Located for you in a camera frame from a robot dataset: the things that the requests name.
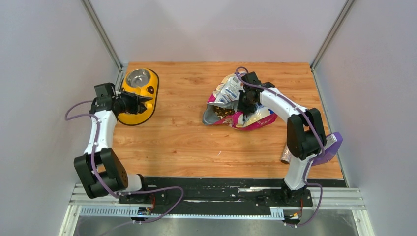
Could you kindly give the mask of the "pink pet food bag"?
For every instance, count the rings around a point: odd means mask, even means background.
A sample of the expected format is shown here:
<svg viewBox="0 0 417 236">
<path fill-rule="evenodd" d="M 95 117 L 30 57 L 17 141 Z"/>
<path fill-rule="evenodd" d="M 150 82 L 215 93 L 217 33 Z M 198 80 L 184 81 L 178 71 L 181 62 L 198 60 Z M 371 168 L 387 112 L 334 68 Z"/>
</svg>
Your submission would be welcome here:
<svg viewBox="0 0 417 236">
<path fill-rule="evenodd" d="M 207 101 L 203 113 L 204 125 L 228 125 L 237 130 L 250 131 L 272 124 L 278 118 L 272 110 L 256 104 L 252 113 L 238 111 L 239 92 L 243 83 L 235 74 L 224 77 Z"/>
</svg>

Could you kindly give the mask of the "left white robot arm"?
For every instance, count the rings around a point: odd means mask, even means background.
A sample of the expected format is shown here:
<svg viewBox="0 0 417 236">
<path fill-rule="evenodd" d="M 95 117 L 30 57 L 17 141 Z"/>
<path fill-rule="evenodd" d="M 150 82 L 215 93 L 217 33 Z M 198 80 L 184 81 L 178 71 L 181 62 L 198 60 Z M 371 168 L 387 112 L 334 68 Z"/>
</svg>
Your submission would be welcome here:
<svg viewBox="0 0 417 236">
<path fill-rule="evenodd" d="M 74 159 L 74 168 L 91 199 L 131 194 L 139 203 L 150 199 L 150 189 L 140 174 L 129 175 L 112 148 L 113 135 L 120 114 L 141 115 L 153 108 L 155 98 L 131 92 L 117 92 L 113 83 L 94 87 L 96 97 L 90 102 L 91 132 L 83 155 Z"/>
</svg>

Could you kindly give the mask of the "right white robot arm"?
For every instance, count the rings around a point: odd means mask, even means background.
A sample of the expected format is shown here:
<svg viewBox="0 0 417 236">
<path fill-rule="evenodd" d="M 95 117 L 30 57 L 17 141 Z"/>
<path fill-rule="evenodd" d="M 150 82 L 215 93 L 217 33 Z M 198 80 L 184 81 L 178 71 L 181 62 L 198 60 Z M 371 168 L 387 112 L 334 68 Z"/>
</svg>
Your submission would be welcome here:
<svg viewBox="0 0 417 236">
<path fill-rule="evenodd" d="M 321 113 L 307 109 L 286 97 L 272 83 L 261 83 L 255 72 L 235 73 L 243 83 L 239 92 L 238 111 L 247 114 L 263 105 L 278 115 L 287 125 L 287 147 L 292 154 L 284 178 L 280 200 L 287 205 L 299 203 L 306 192 L 306 177 L 312 161 L 324 154 L 326 135 Z"/>
</svg>

